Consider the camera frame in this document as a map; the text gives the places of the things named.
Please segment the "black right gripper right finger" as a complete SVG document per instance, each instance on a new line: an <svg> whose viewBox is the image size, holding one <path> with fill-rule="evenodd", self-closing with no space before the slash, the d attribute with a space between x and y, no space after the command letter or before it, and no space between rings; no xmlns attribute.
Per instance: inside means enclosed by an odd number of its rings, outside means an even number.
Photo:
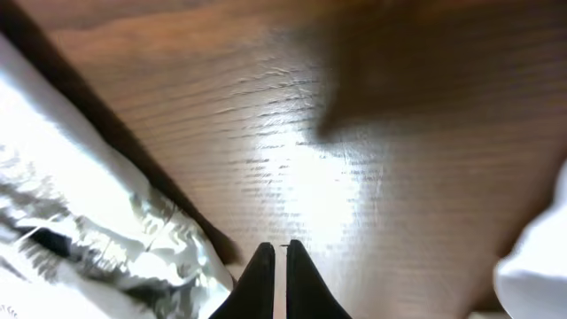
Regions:
<svg viewBox="0 0 567 319"><path fill-rule="evenodd" d="M286 318L351 319L297 239L289 243L286 254Z"/></svg>

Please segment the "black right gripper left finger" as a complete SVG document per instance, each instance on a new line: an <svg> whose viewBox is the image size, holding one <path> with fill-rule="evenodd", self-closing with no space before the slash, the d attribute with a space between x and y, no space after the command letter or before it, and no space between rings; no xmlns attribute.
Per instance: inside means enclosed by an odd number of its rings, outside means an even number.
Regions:
<svg viewBox="0 0 567 319"><path fill-rule="evenodd" d="M274 314L276 254L261 243L234 290L210 319L272 319Z"/></svg>

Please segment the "white fern print cloth bag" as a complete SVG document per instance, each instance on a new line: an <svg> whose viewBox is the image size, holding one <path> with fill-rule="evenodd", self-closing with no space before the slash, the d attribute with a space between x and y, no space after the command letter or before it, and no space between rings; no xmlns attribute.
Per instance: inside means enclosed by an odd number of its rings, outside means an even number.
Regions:
<svg viewBox="0 0 567 319"><path fill-rule="evenodd" d="M1 42L1 315L207 318L233 280L198 224Z"/></svg>

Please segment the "white garment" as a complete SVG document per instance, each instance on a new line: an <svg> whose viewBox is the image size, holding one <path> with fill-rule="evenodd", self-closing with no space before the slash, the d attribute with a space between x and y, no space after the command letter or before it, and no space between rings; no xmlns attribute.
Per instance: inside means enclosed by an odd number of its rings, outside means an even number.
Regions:
<svg viewBox="0 0 567 319"><path fill-rule="evenodd" d="M566 319L566 167L551 205L495 266L493 286L513 319Z"/></svg>

